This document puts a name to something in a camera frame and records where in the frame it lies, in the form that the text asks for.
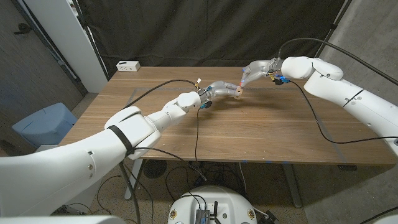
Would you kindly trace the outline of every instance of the gray wall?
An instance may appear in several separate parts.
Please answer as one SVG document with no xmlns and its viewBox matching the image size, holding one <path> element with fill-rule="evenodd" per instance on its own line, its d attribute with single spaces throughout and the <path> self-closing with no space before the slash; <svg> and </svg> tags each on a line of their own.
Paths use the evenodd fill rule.
<svg viewBox="0 0 398 224">
<path fill-rule="evenodd" d="M 398 79 L 398 1 L 354 0 L 330 42 Z M 325 47 L 320 58 L 339 66 L 344 78 L 398 105 L 398 86 L 336 50 Z"/>
<path fill-rule="evenodd" d="M 398 1 L 353 0 L 330 40 L 398 79 Z M 344 78 L 398 105 L 398 86 L 329 47 L 321 58 L 345 72 Z M 398 166 L 295 166 L 309 223 L 360 223 L 395 207 Z M 398 211 L 387 215 L 398 214 Z"/>
</svg>

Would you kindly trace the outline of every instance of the white power strip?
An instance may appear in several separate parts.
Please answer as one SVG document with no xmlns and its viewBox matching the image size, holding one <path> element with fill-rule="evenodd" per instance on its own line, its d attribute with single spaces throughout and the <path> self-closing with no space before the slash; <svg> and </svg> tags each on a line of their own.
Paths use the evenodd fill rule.
<svg viewBox="0 0 398 224">
<path fill-rule="evenodd" d="M 141 67 L 138 61 L 120 61 L 116 66 L 121 72 L 136 72 Z"/>
</svg>

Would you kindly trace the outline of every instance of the table leg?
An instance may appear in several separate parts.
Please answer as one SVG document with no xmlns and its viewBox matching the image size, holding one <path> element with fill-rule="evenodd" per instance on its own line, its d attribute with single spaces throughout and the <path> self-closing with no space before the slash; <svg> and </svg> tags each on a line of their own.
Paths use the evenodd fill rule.
<svg viewBox="0 0 398 224">
<path fill-rule="evenodd" d="M 297 186 L 296 176 L 294 175 L 292 164 L 282 164 L 285 173 L 287 185 L 289 186 L 290 194 L 292 196 L 293 205 L 296 208 L 301 208 L 303 203 L 301 201 L 299 187 Z"/>
<path fill-rule="evenodd" d="M 141 170 L 141 166 L 142 166 L 142 159 L 136 159 L 134 161 L 134 165 L 132 166 L 131 173 L 137 178 L 138 178 L 139 171 Z M 132 175 L 130 175 L 130 182 L 131 182 L 131 185 L 135 188 L 137 183 L 136 183 L 136 180 L 132 177 Z M 131 199 L 131 192 L 128 188 L 126 190 L 126 193 L 124 194 L 124 199 L 126 199 L 126 200 Z"/>
</svg>

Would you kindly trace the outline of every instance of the cable on floor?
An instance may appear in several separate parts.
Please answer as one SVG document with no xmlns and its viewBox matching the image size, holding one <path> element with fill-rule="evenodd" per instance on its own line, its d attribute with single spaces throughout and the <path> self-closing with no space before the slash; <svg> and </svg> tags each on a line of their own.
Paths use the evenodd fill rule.
<svg viewBox="0 0 398 224">
<path fill-rule="evenodd" d="M 316 38 L 302 37 L 302 38 L 296 38 L 296 39 L 289 40 L 289 41 L 285 42 L 284 44 L 282 44 L 282 46 L 280 46 L 280 48 L 279 48 L 279 53 L 278 53 L 278 57 L 281 58 L 282 49 L 283 49 L 286 45 L 288 45 L 288 44 L 290 44 L 290 43 L 292 43 L 292 42 L 298 41 L 298 40 L 311 40 L 311 41 L 315 41 L 315 42 L 321 42 L 321 43 L 323 43 L 323 44 L 325 44 L 325 45 L 327 45 L 327 46 L 329 46 L 329 47 L 333 47 L 334 49 L 336 49 L 336 50 L 340 51 L 341 53 L 343 53 L 343 54 L 345 54 L 345 55 L 348 55 L 349 57 L 355 59 L 357 62 L 361 63 L 362 65 L 364 65 L 364 66 L 367 67 L 368 69 L 370 69 L 370 70 L 376 72 L 378 75 L 384 77 L 386 80 L 389 80 L 390 82 L 392 82 L 393 84 L 395 84 L 395 85 L 398 86 L 398 81 L 397 81 L 396 79 L 390 77 L 389 75 L 385 74 L 384 72 L 380 71 L 379 69 L 373 67 L 371 64 L 365 62 L 364 60 L 360 59 L 359 57 L 355 56 L 354 54 L 352 54 L 352 53 L 348 52 L 347 50 L 344 50 L 344 49 L 342 49 L 342 48 L 340 48 L 340 47 L 337 47 L 337 46 L 334 45 L 334 44 L 331 44 L 331 43 L 329 43 L 329 42 L 326 42 L 326 41 L 320 40 L 320 39 L 316 39 Z"/>
<path fill-rule="evenodd" d="M 113 177 L 110 177 L 110 178 L 106 179 L 106 180 L 99 186 L 99 189 L 98 189 L 98 191 L 97 191 L 97 202 L 98 202 L 98 205 L 102 208 L 102 210 L 107 211 L 107 212 L 109 213 L 109 215 L 112 215 L 111 211 L 109 211 L 108 209 L 106 209 L 106 208 L 104 208 L 104 207 L 102 206 L 102 204 L 100 203 L 100 199 L 99 199 L 99 196 L 98 196 L 98 195 L 100 194 L 100 190 L 101 190 L 102 186 L 103 186 L 105 183 L 107 183 L 107 181 L 109 181 L 110 179 L 115 178 L 115 177 L 121 177 L 121 176 L 120 176 L 120 175 L 114 175 Z"/>
<path fill-rule="evenodd" d="M 148 196 L 149 196 L 149 198 L 150 198 L 150 202 L 151 202 L 151 204 L 152 204 L 152 218 L 151 218 L 151 220 L 152 220 L 152 224 L 153 224 L 153 223 L 154 223 L 154 213 L 155 213 L 155 210 L 154 210 L 154 199 L 152 198 L 152 195 L 149 193 L 149 191 L 147 190 L 147 188 L 138 180 L 138 178 L 137 178 L 134 174 L 132 174 L 131 169 L 128 168 L 128 166 L 124 163 L 124 161 L 123 161 L 122 163 L 123 163 L 124 167 L 129 171 L 129 173 L 131 174 L 132 178 L 134 178 L 134 180 L 136 180 L 137 183 L 138 183 L 139 185 L 141 185 L 141 187 L 147 192 L 147 194 L 148 194 Z"/>
<path fill-rule="evenodd" d="M 244 175 L 243 175 L 243 171 L 242 171 L 242 165 L 241 163 L 239 163 L 239 168 L 241 169 L 241 174 L 242 174 L 242 178 L 243 178 L 243 184 L 244 184 L 244 193 L 246 193 L 246 196 L 248 196 L 248 189 L 246 188 L 246 181 L 244 179 Z"/>
<path fill-rule="evenodd" d="M 171 82 L 187 82 L 187 83 L 191 83 L 192 85 L 194 85 L 195 88 L 197 88 L 197 89 L 199 88 L 199 86 L 197 86 L 196 83 L 194 83 L 194 82 L 192 82 L 192 81 L 190 81 L 190 80 L 169 80 L 169 81 L 167 81 L 167 82 L 163 82 L 162 84 L 157 85 L 157 86 L 151 88 L 150 90 L 146 91 L 144 94 L 142 94 L 140 97 L 138 97 L 137 99 L 135 99 L 133 102 L 127 104 L 123 109 L 126 109 L 126 108 L 130 107 L 130 106 L 133 105 L 134 103 L 137 103 L 137 101 L 141 100 L 144 96 L 148 95 L 148 93 L 150 93 L 150 92 L 156 90 L 157 88 L 160 88 L 160 87 L 162 87 L 162 86 L 164 86 L 164 85 L 166 85 L 166 84 L 168 84 L 168 83 L 171 83 Z"/>
<path fill-rule="evenodd" d="M 92 215 L 94 215 L 95 213 L 100 212 L 100 211 L 105 211 L 105 209 L 99 209 L 99 210 L 97 210 L 97 211 L 94 211 L 94 212 L 92 213 Z"/>
<path fill-rule="evenodd" d="M 131 199 L 132 199 L 132 202 L 134 203 L 134 208 L 136 209 L 137 224 L 141 224 L 141 215 L 139 213 L 137 197 L 136 197 L 134 188 L 132 187 L 130 178 L 126 172 L 126 169 L 123 166 L 123 161 L 119 163 L 119 168 L 120 168 L 120 171 L 122 172 L 124 181 L 126 181 L 127 187 L 129 188 L 130 193 L 131 193 Z"/>
<path fill-rule="evenodd" d="M 313 114 L 313 116 L 314 116 L 314 118 L 315 118 L 315 121 L 317 122 L 318 129 L 319 129 L 319 131 L 321 132 L 321 135 L 322 135 L 327 141 L 330 141 L 330 142 L 336 143 L 336 144 L 348 144 L 348 143 L 363 142 L 363 141 L 370 141 L 370 140 L 377 140 L 377 139 L 390 139 L 390 138 L 396 139 L 396 138 L 398 138 L 398 136 L 385 136 L 385 137 L 367 138 L 367 139 L 359 139 L 359 140 L 345 141 L 345 142 L 336 142 L 336 141 L 332 141 L 332 140 L 328 139 L 328 138 L 325 136 L 325 134 L 323 133 L 322 128 L 321 128 L 321 126 L 320 126 L 320 124 L 319 124 L 318 117 L 317 117 L 317 115 L 315 114 L 315 110 L 313 109 L 313 107 L 312 107 L 310 101 L 308 100 L 307 96 L 305 95 L 303 89 L 301 89 L 301 87 L 300 87 L 297 83 L 295 83 L 295 82 L 293 82 L 293 81 L 290 81 L 290 82 L 293 83 L 294 85 L 296 85 L 297 88 L 299 88 L 299 90 L 301 91 L 302 95 L 303 95 L 304 98 L 305 98 L 305 101 L 307 101 L 307 103 L 308 103 L 308 105 L 309 105 L 309 107 L 310 107 L 310 109 L 311 109 L 311 111 L 312 111 L 312 114 Z"/>
<path fill-rule="evenodd" d="M 151 149 L 151 150 L 155 150 L 155 151 L 158 151 L 158 152 L 163 152 L 163 153 L 165 153 L 165 154 L 167 154 L 167 155 L 173 156 L 173 157 L 175 157 L 175 158 L 177 158 L 177 159 L 179 159 L 179 160 L 181 160 L 181 161 L 183 161 L 183 162 L 186 162 L 186 163 L 187 163 L 187 166 L 189 166 L 189 167 L 191 167 L 192 169 L 196 170 L 196 171 L 203 177 L 204 180 L 207 180 L 207 178 L 205 177 L 205 175 L 203 175 L 203 174 L 200 172 L 200 170 L 198 170 L 198 169 L 197 169 L 196 167 L 194 167 L 193 165 L 189 164 L 187 161 L 183 160 L 181 157 L 176 156 L 176 155 L 174 155 L 174 154 L 172 154 L 172 153 L 170 153 L 170 152 L 166 152 L 166 151 L 163 151 L 163 150 L 161 150 L 161 149 L 154 148 L 154 147 L 137 147 L 137 148 L 134 148 L 132 151 L 128 151 L 128 152 L 126 153 L 126 157 L 127 157 L 128 155 L 130 155 L 130 154 L 133 154 L 134 151 L 135 151 L 136 149 Z"/>
<path fill-rule="evenodd" d="M 175 202 L 175 199 L 174 199 L 174 197 L 173 197 L 173 195 L 172 195 L 172 193 L 171 193 L 171 191 L 170 191 L 170 189 L 169 189 L 169 185 L 168 185 L 168 183 L 167 183 L 167 178 L 168 178 L 169 175 L 170 175 L 174 170 L 176 170 L 176 169 L 185 169 L 185 174 L 186 174 L 186 179 L 185 179 L 185 180 L 187 181 L 188 193 L 189 193 L 190 195 L 192 195 L 192 193 L 191 193 L 191 191 L 190 191 L 190 188 L 191 188 L 191 187 L 189 186 L 189 182 L 188 182 L 188 170 L 187 170 L 187 168 L 181 167 L 181 166 L 180 166 L 180 167 L 176 167 L 176 168 L 170 170 L 169 173 L 167 173 L 166 179 L 165 179 L 167 192 L 169 193 L 170 197 L 173 199 L 173 202 Z M 201 209 L 199 200 L 198 200 L 195 196 L 194 196 L 194 198 L 195 198 L 195 200 L 198 202 L 199 209 Z"/>
<path fill-rule="evenodd" d="M 205 210 L 207 209 L 207 202 L 206 202 L 206 200 L 202 197 L 202 196 L 200 196 L 200 195 L 193 195 L 193 194 L 190 194 L 190 195 L 183 195 L 183 196 L 181 196 L 180 198 L 185 198 L 185 197 L 200 197 L 203 201 L 204 201 L 204 203 L 205 203 Z"/>
<path fill-rule="evenodd" d="M 372 218 L 369 218 L 369 219 L 367 219 L 367 220 L 361 222 L 360 224 L 365 224 L 365 223 L 367 223 L 367 222 L 370 222 L 370 221 L 374 220 L 374 219 L 377 218 L 377 217 L 380 217 L 380 216 L 382 216 L 382 215 L 384 215 L 384 214 L 387 214 L 387 213 L 392 212 L 392 211 L 397 210 L 397 209 L 398 209 L 398 206 L 396 206 L 396 207 L 394 207 L 394 208 L 390 208 L 390 209 L 388 209 L 388 210 L 386 210 L 386 211 L 384 211 L 384 212 L 378 213 L 377 215 L 373 216 Z"/>
<path fill-rule="evenodd" d="M 93 211 L 91 211 L 91 209 L 90 209 L 87 205 L 85 205 L 85 204 L 82 204 L 82 203 L 71 203 L 71 204 L 66 205 L 66 206 L 70 206 L 70 205 L 82 205 L 82 206 L 86 207 L 86 208 L 90 211 L 90 214 L 89 214 L 89 215 L 92 215 L 92 214 L 93 214 Z"/>
<path fill-rule="evenodd" d="M 201 168 L 202 170 L 205 171 L 205 175 L 208 178 L 207 182 L 210 184 L 216 184 L 216 185 L 222 185 L 224 187 L 227 187 L 229 189 L 232 189 L 239 194 L 241 194 L 243 197 L 246 197 L 246 193 L 244 191 L 244 185 L 243 181 L 240 178 L 240 175 L 238 175 L 239 171 L 238 170 L 232 170 L 232 168 L 228 164 L 224 164 L 222 162 L 201 162 Z M 228 185 L 225 180 L 232 180 L 226 174 L 232 174 L 232 176 L 236 179 L 235 182 L 238 185 L 238 189 L 235 187 Z"/>
</svg>

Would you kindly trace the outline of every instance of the wooden table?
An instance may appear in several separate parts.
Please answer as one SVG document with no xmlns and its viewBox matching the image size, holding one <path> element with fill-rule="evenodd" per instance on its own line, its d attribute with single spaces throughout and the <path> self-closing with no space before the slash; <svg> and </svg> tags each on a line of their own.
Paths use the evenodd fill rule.
<svg viewBox="0 0 398 224">
<path fill-rule="evenodd" d="M 61 142 L 70 144 L 100 132 L 105 122 L 129 101 L 171 79 L 201 78 L 202 88 L 223 80 L 238 84 L 236 67 L 142 67 L 138 72 L 116 72 Z M 296 81 L 303 86 L 305 80 Z M 183 92 L 189 83 L 175 82 L 138 101 L 144 115 L 158 110 Z M 344 109 L 307 93 L 325 134 L 335 141 L 371 138 L 370 129 Z M 190 111 L 177 126 L 169 127 L 156 147 L 186 160 L 195 159 L 197 111 Z M 381 165 L 395 164 L 396 157 L 383 140 L 332 144 L 320 134 L 312 112 L 299 89 L 287 83 L 277 86 L 263 78 L 251 83 L 242 98 L 219 97 L 199 112 L 197 157 L 201 161 L 265 162 L 294 164 Z M 143 159 L 174 159 L 149 151 Z"/>
</svg>

